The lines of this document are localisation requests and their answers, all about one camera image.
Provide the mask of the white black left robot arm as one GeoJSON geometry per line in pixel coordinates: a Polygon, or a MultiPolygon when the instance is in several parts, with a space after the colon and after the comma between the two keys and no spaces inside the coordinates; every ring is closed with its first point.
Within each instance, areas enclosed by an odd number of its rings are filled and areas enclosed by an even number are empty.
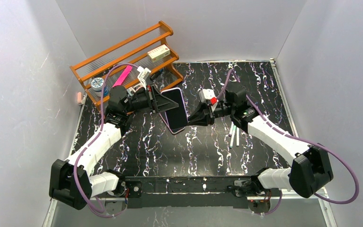
{"type": "Polygon", "coordinates": [[[177,109],[184,108],[182,92],[178,87],[160,92],[154,85],[149,85],[130,96],[125,87],[114,86],[109,92],[100,129],[73,155],[53,163],[49,196],[81,210],[85,206],[93,207],[92,197],[115,191],[122,181],[121,173],[107,170],[93,175],[93,169],[129,130],[131,118],[128,114],[145,108],[153,113],[165,112],[170,123],[177,109]]]}

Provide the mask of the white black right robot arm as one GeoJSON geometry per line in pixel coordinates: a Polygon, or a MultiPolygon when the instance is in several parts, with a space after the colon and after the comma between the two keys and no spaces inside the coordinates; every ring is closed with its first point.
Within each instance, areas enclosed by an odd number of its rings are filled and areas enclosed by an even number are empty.
{"type": "Polygon", "coordinates": [[[269,189],[293,190],[309,198],[334,178],[328,153],[320,145],[292,139],[290,134],[261,117],[246,97],[244,90],[227,90],[225,101],[216,98],[212,89],[199,92],[199,105],[188,117],[190,126],[212,125],[216,118],[230,116],[237,128],[263,141],[280,154],[289,168],[264,168],[251,176],[241,188],[250,192],[269,189]]]}

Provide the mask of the black phone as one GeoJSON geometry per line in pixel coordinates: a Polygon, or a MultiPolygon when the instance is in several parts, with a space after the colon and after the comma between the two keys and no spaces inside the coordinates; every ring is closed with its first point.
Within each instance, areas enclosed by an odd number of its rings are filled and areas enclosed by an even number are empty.
{"type": "Polygon", "coordinates": [[[182,132],[185,129],[185,127],[181,127],[181,128],[177,128],[177,129],[171,129],[165,114],[164,113],[159,113],[159,116],[161,117],[163,123],[166,125],[167,129],[169,130],[169,132],[172,135],[176,135],[176,134],[182,132]]]}

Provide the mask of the black smartphone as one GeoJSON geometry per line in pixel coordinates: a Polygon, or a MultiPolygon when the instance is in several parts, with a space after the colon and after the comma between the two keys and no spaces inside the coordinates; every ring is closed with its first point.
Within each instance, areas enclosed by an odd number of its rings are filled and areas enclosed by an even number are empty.
{"type": "Polygon", "coordinates": [[[179,104],[179,107],[177,107],[175,110],[167,111],[164,113],[169,122],[170,128],[177,129],[187,126],[188,117],[186,115],[185,103],[181,89],[175,87],[164,90],[161,92],[161,94],[179,104]]]}

